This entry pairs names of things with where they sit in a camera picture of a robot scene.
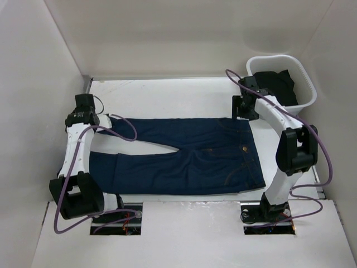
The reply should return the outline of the white plastic basket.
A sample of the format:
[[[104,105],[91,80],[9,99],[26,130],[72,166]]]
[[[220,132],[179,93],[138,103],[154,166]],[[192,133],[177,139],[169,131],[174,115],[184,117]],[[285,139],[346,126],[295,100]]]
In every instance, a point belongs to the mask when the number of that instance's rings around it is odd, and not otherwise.
[[[316,89],[308,76],[305,68],[299,60],[290,55],[271,55],[254,56],[246,63],[249,76],[261,71],[280,71],[288,70],[290,77],[295,83],[294,93],[298,105],[285,106],[285,110],[294,115],[299,114],[304,108],[311,106],[317,99]]]

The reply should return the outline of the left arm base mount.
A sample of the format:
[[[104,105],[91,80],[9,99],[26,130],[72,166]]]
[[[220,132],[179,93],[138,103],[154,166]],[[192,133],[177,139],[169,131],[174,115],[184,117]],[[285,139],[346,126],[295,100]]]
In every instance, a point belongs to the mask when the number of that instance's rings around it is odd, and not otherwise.
[[[90,235],[95,236],[137,236],[141,234],[142,215],[135,216],[131,210],[142,213],[142,203],[125,203],[124,212],[105,214],[93,218],[90,225]]]

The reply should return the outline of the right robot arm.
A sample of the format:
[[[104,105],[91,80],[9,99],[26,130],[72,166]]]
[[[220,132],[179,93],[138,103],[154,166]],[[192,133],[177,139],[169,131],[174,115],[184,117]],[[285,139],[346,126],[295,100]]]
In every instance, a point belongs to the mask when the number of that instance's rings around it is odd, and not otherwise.
[[[276,151],[277,171],[258,205],[242,205],[241,219],[246,224],[273,223],[289,208],[288,197],[303,173],[317,162],[317,141],[311,131],[278,102],[267,88],[261,88],[253,76],[238,81],[241,95],[233,98],[236,116],[262,118],[279,136]]]

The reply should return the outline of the blue denim trousers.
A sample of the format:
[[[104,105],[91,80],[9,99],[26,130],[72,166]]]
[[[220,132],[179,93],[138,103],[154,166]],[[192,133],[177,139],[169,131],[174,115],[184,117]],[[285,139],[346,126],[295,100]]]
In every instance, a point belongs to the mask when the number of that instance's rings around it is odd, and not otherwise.
[[[112,119],[112,131],[175,148],[169,154],[92,152],[102,191],[134,195],[218,195],[264,188],[250,124],[244,119]]]

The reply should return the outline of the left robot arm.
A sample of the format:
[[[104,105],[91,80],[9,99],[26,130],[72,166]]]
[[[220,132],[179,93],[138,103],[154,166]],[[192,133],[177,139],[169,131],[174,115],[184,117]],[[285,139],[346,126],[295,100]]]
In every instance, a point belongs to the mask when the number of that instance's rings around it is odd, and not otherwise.
[[[111,128],[109,117],[96,114],[92,94],[78,94],[75,102],[75,109],[65,120],[65,160],[57,178],[49,183],[50,193],[63,219],[106,213],[112,222],[120,222],[125,216],[122,198],[103,192],[89,169],[94,126],[103,123],[104,127]]]

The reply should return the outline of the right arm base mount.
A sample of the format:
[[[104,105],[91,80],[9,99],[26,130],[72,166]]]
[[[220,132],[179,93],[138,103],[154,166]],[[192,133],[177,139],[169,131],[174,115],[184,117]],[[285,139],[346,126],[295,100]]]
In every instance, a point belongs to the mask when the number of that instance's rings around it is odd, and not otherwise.
[[[282,220],[291,217],[288,202],[273,209],[260,203],[242,203],[240,208],[245,235],[295,235],[291,219],[281,223]]]

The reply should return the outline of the black trousers in basket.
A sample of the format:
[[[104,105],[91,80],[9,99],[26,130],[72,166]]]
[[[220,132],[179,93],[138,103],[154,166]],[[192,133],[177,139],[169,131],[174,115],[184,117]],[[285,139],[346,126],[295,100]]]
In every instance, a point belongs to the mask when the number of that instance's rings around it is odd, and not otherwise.
[[[261,71],[253,75],[260,88],[267,88],[282,106],[297,106],[298,101],[294,92],[295,83],[288,70]]]

